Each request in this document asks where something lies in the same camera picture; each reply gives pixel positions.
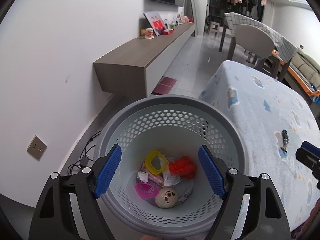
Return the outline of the leaning mirror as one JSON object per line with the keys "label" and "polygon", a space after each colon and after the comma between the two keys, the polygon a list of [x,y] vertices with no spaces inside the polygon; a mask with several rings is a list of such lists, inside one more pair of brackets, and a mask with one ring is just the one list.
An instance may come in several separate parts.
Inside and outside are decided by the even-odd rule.
{"label": "leaning mirror", "polygon": [[195,0],[185,0],[184,11],[185,11],[185,15],[188,18],[193,19],[193,24],[194,24],[195,30],[194,30],[192,36],[197,37],[198,36],[198,28],[197,28]]}

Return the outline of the green grey sofa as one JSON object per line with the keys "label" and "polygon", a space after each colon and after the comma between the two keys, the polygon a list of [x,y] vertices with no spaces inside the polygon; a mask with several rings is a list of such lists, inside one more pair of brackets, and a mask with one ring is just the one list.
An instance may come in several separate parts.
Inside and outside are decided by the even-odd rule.
{"label": "green grey sofa", "polygon": [[319,98],[319,64],[311,56],[298,49],[287,71],[298,83],[303,94],[312,101]]}

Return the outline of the checkered tablecloth dining table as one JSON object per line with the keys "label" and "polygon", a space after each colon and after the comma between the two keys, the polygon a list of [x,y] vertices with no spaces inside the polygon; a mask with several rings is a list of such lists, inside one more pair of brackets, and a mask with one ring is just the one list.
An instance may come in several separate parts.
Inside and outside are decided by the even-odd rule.
{"label": "checkered tablecloth dining table", "polygon": [[260,31],[265,32],[273,41],[274,47],[278,52],[278,56],[281,60],[283,60],[284,64],[282,66],[282,70],[278,77],[279,81],[284,79],[284,76],[289,68],[292,58],[296,55],[298,48],[290,42],[283,35],[272,29],[271,27],[254,20],[248,16],[244,16],[242,14],[236,12],[227,12],[224,13],[224,26],[223,32],[220,42],[219,51],[222,51],[223,43],[225,39],[226,28],[231,32],[232,41],[229,46],[229,51],[227,55],[227,60],[232,60],[235,45],[236,45],[236,29],[239,25],[248,25],[249,27],[255,27],[255,29],[259,29]]}

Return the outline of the framed photo red clothes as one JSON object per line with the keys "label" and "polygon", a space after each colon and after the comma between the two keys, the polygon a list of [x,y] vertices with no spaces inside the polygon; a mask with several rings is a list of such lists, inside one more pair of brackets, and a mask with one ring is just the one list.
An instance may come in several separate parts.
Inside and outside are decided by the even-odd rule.
{"label": "framed photo red clothes", "polygon": [[155,11],[145,12],[144,16],[149,22],[150,26],[152,27],[155,35],[156,36],[162,35],[162,32],[165,30],[165,25],[159,13]]}

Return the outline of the dark red floor mat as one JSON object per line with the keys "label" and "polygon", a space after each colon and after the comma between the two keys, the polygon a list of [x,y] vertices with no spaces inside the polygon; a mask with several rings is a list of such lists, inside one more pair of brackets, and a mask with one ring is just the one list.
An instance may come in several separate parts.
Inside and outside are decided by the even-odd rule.
{"label": "dark red floor mat", "polygon": [[152,94],[166,95],[171,91],[175,83],[176,83],[176,79],[164,76],[162,77],[159,84],[154,88],[154,90],[152,91]]}

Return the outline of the beige plush keychain toy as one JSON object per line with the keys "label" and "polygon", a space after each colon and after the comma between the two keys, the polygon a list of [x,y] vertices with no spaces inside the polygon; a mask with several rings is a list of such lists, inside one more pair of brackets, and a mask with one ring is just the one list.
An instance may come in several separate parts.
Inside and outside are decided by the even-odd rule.
{"label": "beige plush keychain toy", "polygon": [[158,207],[163,209],[172,208],[177,204],[178,196],[174,189],[166,187],[159,191],[155,197],[155,203]]}

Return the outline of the white red paper cup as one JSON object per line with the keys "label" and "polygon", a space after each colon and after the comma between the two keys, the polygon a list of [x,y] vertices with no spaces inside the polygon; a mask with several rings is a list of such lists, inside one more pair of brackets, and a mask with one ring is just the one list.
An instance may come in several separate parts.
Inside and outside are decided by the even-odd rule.
{"label": "white red paper cup", "polygon": [[146,28],[145,29],[145,35],[144,35],[145,39],[153,39],[154,38],[154,32],[152,28]]}

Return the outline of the light blue patterned table blanket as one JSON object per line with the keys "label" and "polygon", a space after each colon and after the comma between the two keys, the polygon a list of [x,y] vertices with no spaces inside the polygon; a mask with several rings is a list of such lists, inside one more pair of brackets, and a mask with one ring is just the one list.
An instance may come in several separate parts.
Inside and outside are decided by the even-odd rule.
{"label": "light blue patterned table blanket", "polygon": [[[235,125],[247,152],[249,175],[270,175],[290,228],[302,225],[319,200],[317,180],[296,159],[304,141],[319,146],[319,127],[306,101],[274,78],[234,61],[221,63],[200,99]],[[281,149],[284,129],[287,153]]]}

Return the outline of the wooden tv cabinet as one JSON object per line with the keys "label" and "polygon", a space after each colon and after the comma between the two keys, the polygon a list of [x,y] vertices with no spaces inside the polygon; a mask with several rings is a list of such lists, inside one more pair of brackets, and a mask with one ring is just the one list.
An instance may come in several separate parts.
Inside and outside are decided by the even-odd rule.
{"label": "wooden tv cabinet", "polygon": [[195,31],[195,23],[175,27],[170,35],[135,38],[93,62],[102,91],[145,98]]}

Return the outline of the pink plastic mesh net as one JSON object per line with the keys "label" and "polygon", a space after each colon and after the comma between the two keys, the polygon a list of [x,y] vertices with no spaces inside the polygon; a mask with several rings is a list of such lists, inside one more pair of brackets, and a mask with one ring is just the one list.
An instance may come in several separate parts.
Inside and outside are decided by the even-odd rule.
{"label": "pink plastic mesh net", "polygon": [[159,188],[148,183],[137,183],[134,188],[136,193],[142,199],[155,198],[159,194]]}

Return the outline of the grey perforated trash basket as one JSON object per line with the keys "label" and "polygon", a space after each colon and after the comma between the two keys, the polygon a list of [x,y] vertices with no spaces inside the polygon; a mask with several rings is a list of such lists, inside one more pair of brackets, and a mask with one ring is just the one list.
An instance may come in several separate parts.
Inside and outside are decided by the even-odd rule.
{"label": "grey perforated trash basket", "polygon": [[199,162],[201,146],[228,167],[248,171],[231,120],[185,96],[154,96],[122,109],[104,127],[94,157],[114,145],[121,160],[102,200],[124,224],[152,236],[188,237],[212,226],[222,201]]}

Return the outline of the black toy fish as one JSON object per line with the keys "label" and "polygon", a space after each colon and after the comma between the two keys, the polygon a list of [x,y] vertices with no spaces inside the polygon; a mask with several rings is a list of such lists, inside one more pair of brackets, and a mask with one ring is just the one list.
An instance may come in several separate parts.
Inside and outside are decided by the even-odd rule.
{"label": "black toy fish", "polygon": [[281,146],[281,149],[287,153],[287,145],[289,144],[289,136],[287,130],[282,130],[281,135],[283,140],[283,145]]}

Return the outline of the orange checkered sofa blanket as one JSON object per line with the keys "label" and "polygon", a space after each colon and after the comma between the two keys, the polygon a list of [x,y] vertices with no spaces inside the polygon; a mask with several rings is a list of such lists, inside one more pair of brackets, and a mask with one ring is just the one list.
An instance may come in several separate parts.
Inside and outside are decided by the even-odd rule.
{"label": "orange checkered sofa blanket", "polygon": [[272,55],[280,60],[279,76],[283,75],[290,87],[301,92],[302,95],[310,97],[311,100],[319,98],[319,64],[300,49],[293,56],[288,67],[274,50]]}

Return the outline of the wall power socket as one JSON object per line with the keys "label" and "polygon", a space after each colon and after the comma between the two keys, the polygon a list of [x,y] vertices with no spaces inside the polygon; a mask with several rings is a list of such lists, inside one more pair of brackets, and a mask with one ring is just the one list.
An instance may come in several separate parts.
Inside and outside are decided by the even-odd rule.
{"label": "wall power socket", "polygon": [[27,147],[27,153],[40,161],[46,149],[47,145],[35,135]]}

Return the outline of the small grey stool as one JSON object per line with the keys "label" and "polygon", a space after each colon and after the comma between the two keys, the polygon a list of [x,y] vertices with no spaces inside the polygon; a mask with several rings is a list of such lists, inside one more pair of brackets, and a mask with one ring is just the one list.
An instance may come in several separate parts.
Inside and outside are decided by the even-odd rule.
{"label": "small grey stool", "polygon": [[211,32],[213,32],[214,35],[217,36],[220,32],[220,24],[214,21],[210,21],[207,29],[207,34],[210,34]]}

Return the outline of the pink snack wrapper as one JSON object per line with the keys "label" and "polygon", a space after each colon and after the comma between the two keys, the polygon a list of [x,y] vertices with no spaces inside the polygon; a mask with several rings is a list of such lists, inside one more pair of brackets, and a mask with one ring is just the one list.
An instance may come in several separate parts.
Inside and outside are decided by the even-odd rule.
{"label": "pink snack wrapper", "polygon": [[161,175],[152,174],[143,163],[140,170],[137,172],[137,179],[143,183],[153,182],[160,187],[164,187],[164,180]]}

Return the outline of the wet wipes pack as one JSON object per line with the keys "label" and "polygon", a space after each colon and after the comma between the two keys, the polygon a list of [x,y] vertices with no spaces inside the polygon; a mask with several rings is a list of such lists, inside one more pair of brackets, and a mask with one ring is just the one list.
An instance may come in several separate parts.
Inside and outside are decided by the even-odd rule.
{"label": "wet wipes pack", "polygon": [[181,182],[180,175],[171,173],[168,166],[162,171],[162,176],[165,187],[175,186]]}

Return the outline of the red plastic bag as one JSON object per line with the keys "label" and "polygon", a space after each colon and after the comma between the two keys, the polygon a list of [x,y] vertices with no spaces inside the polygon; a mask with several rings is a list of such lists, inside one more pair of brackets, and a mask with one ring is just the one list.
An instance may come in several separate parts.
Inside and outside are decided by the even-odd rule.
{"label": "red plastic bag", "polygon": [[173,174],[179,174],[184,179],[194,179],[197,170],[188,156],[183,156],[180,159],[169,162],[169,170]]}

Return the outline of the grey dining chair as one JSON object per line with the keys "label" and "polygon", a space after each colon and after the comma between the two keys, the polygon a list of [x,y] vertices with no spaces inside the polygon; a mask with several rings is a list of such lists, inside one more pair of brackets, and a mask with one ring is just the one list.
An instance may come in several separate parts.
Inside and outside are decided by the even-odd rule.
{"label": "grey dining chair", "polygon": [[248,25],[240,24],[235,30],[236,44],[252,52],[259,60],[256,69],[261,68],[266,59],[271,56],[274,50],[274,42],[271,37],[261,29]]}

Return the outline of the red tray on cabinet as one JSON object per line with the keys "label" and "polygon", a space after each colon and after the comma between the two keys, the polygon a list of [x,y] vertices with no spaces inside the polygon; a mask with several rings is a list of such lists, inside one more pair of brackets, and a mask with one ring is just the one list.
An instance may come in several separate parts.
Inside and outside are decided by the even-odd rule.
{"label": "red tray on cabinet", "polygon": [[174,32],[175,29],[166,29],[162,31],[162,35],[170,35]]}

